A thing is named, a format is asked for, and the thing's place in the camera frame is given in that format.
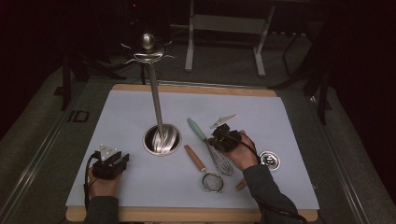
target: metal rod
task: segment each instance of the metal rod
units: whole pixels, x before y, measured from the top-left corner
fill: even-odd
[[[157,118],[158,132],[161,142],[163,142],[163,117],[161,114],[160,95],[158,93],[157,78],[155,77],[154,63],[148,63],[149,85],[151,87],[152,100],[154,102],[155,117]]]

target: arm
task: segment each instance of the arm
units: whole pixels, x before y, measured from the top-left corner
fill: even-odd
[[[113,180],[97,179],[93,176],[92,168],[90,168],[88,176],[90,178],[91,202],[84,224],[118,224],[119,199],[117,194],[121,175]]]
[[[255,150],[254,143],[241,131],[242,142]],[[296,218],[286,217],[264,208],[263,204],[297,213],[294,203],[282,194],[267,166],[260,165],[257,155],[246,146],[239,144],[231,152],[224,153],[231,159],[236,168],[241,170],[247,181],[251,196],[256,200],[262,212],[262,224],[271,223],[301,223]]]

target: round metal lid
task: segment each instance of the round metal lid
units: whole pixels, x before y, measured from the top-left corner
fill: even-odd
[[[279,157],[271,151],[264,151],[260,154],[260,161],[262,164],[267,165],[270,171],[276,170],[280,165]]]

